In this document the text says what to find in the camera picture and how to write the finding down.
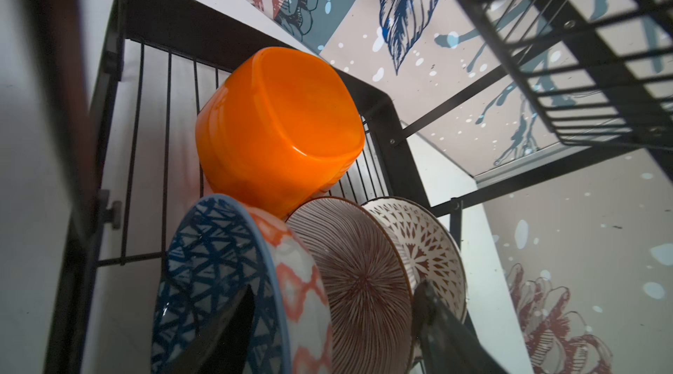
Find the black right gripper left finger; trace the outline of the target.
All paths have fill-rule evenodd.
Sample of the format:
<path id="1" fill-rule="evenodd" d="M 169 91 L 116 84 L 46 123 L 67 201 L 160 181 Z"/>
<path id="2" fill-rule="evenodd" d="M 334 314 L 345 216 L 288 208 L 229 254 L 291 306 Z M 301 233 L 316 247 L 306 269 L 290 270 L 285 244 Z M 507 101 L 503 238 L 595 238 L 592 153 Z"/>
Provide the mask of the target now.
<path id="1" fill-rule="evenodd" d="M 163 373 L 242 373 L 255 313 L 250 286 L 219 310 Z"/>

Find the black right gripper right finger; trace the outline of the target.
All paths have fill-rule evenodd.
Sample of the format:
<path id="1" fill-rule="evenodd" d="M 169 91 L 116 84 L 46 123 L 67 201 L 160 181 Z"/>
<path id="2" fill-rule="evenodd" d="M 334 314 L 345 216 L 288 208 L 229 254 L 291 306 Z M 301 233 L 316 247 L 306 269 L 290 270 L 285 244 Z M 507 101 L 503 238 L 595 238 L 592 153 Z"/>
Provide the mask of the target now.
<path id="1" fill-rule="evenodd" d="M 427 373 L 505 371 L 443 304 L 427 280 L 414 292 L 412 337 L 420 344 Z"/>

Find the white red patterned bowl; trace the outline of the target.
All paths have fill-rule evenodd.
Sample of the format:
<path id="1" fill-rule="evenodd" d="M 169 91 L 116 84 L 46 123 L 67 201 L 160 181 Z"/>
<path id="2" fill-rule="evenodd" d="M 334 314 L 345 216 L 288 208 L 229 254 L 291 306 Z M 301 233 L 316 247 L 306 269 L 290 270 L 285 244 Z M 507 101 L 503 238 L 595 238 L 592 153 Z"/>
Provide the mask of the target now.
<path id="1" fill-rule="evenodd" d="M 427 209 L 400 197 L 381 197 L 363 205 L 387 230 L 404 262 L 410 284 L 426 280 L 452 314 L 467 316 L 467 282 L 459 247 Z"/>

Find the dark striped ceramic bowl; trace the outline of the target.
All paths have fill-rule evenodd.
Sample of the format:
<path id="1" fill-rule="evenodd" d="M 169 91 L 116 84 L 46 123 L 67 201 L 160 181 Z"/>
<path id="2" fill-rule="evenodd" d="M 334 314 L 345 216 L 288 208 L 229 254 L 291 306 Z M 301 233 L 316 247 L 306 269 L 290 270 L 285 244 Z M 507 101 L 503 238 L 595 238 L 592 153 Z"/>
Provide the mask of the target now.
<path id="1" fill-rule="evenodd" d="M 412 286 L 384 227 L 358 204 L 309 200 L 287 219 L 324 282 L 336 373 L 405 373 L 413 356 Z"/>

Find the blue triangle patterned bowl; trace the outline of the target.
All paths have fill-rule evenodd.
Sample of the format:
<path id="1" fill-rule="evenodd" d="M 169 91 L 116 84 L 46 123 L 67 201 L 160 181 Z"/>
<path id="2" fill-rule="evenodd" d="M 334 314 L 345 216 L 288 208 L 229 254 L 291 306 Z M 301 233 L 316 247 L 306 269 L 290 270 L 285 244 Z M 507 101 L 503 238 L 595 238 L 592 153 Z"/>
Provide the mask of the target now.
<path id="1" fill-rule="evenodd" d="M 333 326 L 317 263 L 282 220 L 227 195 L 196 202 L 168 248 L 152 372 L 163 373 L 246 286 L 255 313 L 242 373 L 332 372 Z"/>

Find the orange plastic bowl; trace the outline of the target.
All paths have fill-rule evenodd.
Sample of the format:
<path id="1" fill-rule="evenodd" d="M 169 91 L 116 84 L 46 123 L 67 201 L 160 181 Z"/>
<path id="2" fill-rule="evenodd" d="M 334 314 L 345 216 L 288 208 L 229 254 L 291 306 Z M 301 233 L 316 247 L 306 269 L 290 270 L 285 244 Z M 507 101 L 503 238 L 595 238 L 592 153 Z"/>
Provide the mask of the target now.
<path id="1" fill-rule="evenodd" d="M 234 70 L 198 114 L 195 132 L 211 190 L 278 218 L 327 193 L 366 142 L 337 71 L 284 47 L 261 49 Z"/>

